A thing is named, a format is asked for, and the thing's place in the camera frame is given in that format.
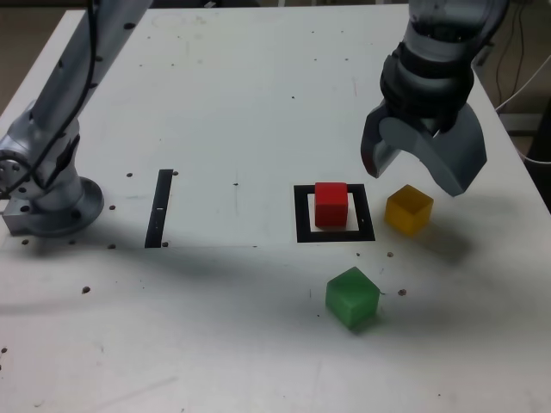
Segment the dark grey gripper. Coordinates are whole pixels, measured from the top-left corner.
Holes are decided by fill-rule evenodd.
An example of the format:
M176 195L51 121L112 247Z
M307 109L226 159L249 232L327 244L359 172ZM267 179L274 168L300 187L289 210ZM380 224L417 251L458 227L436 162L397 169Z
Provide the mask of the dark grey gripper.
M457 113L446 102L382 102L365 121L363 165L379 178L400 151L417 158L452 197L465 193L486 164L483 132L468 104Z

